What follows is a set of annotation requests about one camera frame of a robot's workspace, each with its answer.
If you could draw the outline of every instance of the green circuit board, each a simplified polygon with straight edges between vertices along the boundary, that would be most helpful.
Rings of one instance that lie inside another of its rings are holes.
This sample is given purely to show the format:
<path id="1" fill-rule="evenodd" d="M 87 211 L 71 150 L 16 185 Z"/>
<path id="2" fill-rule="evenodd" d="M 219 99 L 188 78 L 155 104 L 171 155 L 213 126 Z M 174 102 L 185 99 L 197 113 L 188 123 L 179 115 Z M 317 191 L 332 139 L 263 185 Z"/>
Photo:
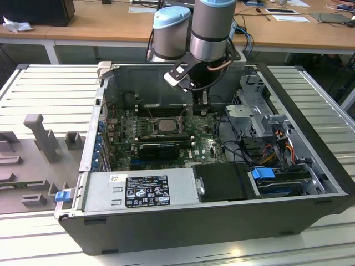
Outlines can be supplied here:
<path id="1" fill-rule="evenodd" d="M 144 136 L 157 134 L 154 125 L 157 120 L 176 119 L 183 129 L 180 132 L 193 136 L 192 146 L 181 147 L 176 160 L 144 161 L 138 153 L 140 140 Z M 152 170 L 167 168 L 186 168 L 200 163 L 227 162 L 220 144 L 217 141 L 217 116 L 195 116 L 187 109 L 184 116 L 179 117 L 138 117 L 134 111 L 126 111 L 112 119 L 111 126 L 111 160 L 113 171 Z"/>

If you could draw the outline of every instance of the power supply label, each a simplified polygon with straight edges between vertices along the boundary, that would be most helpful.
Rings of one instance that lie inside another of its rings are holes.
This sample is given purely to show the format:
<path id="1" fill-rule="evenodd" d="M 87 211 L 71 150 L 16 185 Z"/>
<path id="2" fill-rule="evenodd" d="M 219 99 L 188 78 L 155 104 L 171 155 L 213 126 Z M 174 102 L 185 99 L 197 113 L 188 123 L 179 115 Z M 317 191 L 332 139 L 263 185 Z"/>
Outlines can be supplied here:
<path id="1" fill-rule="evenodd" d="M 127 208 L 170 205 L 168 177 L 128 177 L 125 205 Z"/>

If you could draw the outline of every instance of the wooden desk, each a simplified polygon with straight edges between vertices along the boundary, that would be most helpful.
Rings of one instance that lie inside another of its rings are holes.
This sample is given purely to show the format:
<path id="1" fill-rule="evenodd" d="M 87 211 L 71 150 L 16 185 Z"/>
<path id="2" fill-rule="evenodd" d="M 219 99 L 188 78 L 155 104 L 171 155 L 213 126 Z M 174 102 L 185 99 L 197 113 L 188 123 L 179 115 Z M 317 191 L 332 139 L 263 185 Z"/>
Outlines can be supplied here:
<path id="1" fill-rule="evenodd" d="M 303 0 L 310 7 L 297 8 L 287 5 L 288 9 L 294 9 L 298 13 L 332 13 L 332 10 L 326 7 L 326 4 L 334 4 L 327 0 Z M 259 14 L 255 8 L 246 10 L 247 7 L 237 6 L 236 13 L 240 14 Z M 341 12 L 342 15 L 351 17 L 349 12 Z M 280 52 L 296 52 L 301 48 L 309 50 L 329 50 L 329 53 L 339 53 L 337 50 L 348 50 L 349 53 L 355 52 L 355 29 L 347 26 L 337 27 L 335 25 L 320 23 L 311 15 L 302 15 L 310 22 L 288 22 L 277 21 L 273 16 L 244 16 L 247 30 L 254 37 L 256 50 L 280 49 Z M 235 19 L 239 25 L 244 25 L 242 17 L 236 16 Z M 244 36 L 235 35 L 233 41 L 239 45 L 245 45 Z"/>
<path id="2" fill-rule="evenodd" d="M 129 13 L 132 6 L 129 3 L 74 1 L 74 4 L 75 16 L 69 26 L 51 27 L 46 33 L 48 39 L 148 42 L 153 14 Z"/>
<path id="3" fill-rule="evenodd" d="M 326 7 L 334 4 L 331 0 L 304 0 L 308 8 L 295 9 L 299 13 L 332 13 Z M 0 43 L 28 43 L 44 45 L 50 62 L 60 63 L 56 45 L 82 45 L 97 47 L 146 47 L 152 25 L 153 14 L 129 13 L 129 3 L 113 2 L 102 5 L 101 1 L 74 1 L 75 16 L 68 27 L 34 26 L 34 31 L 26 33 L 10 33 L 0 29 Z M 255 8 L 245 7 L 238 2 L 236 13 L 258 13 Z M 333 27 L 329 24 L 318 24 L 310 15 L 304 15 L 311 22 L 277 21 L 269 16 L 245 16 L 248 32 L 255 39 L 254 51 L 288 52 L 288 53 L 333 53 L 353 54 L 355 51 L 355 29 L 346 26 Z M 239 25 L 243 25 L 241 16 L 235 17 Z M 243 35 L 235 35 L 233 39 L 237 47 L 245 45 Z"/>

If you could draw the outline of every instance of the blue latch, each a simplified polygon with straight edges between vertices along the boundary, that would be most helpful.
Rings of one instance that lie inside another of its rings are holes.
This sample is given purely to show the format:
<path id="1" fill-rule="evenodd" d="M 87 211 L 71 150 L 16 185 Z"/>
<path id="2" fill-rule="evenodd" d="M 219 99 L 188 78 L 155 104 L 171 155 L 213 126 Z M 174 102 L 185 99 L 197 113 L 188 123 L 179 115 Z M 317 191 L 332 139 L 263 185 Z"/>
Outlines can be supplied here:
<path id="1" fill-rule="evenodd" d="M 60 201 L 70 201 L 70 191 L 58 191 L 57 194 L 55 194 L 55 201 L 60 202 Z"/>
<path id="2" fill-rule="evenodd" d="M 275 178 L 275 174 L 271 168 L 255 168 L 251 171 L 254 179 Z"/>

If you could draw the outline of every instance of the floor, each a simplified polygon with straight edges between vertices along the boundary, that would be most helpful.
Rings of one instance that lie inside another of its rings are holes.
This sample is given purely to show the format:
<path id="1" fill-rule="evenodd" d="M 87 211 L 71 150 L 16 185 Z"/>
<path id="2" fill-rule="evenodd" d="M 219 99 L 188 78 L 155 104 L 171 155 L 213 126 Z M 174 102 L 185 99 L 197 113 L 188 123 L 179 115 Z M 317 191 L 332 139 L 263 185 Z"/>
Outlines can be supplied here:
<path id="1" fill-rule="evenodd" d="M 3 44 L 4 51 L 16 63 L 31 63 L 31 64 L 49 64 L 49 59 L 45 49 L 41 45 L 21 45 L 21 44 Z M 115 62 L 140 62 L 144 60 L 145 48 L 116 48 L 116 47 L 99 47 L 100 59 L 96 60 L 94 50 L 92 47 L 70 47 L 59 46 L 58 52 L 63 64 L 95 64 L 99 60 L 111 60 Z M 253 52 L 250 56 L 251 63 L 264 62 L 268 65 L 284 65 L 283 60 L 286 53 L 260 53 Z M 297 64 L 306 64 L 302 55 L 297 58 Z M 347 63 L 350 56 L 341 56 L 342 60 Z M 7 78 L 15 69 L 15 65 L 6 57 L 5 54 L 0 52 L 0 88 L 6 82 Z M 339 68 L 333 67 L 324 60 L 321 62 L 319 69 L 309 68 L 306 70 L 313 76 L 313 78 L 323 87 L 328 90 L 331 84 L 337 78 L 337 82 L 333 86 L 331 95 L 334 97 L 337 89 L 344 85 L 349 77 L 352 75 L 353 70 L 346 70 L 341 73 Z M 355 106 L 350 108 L 350 115 L 355 115 Z"/>

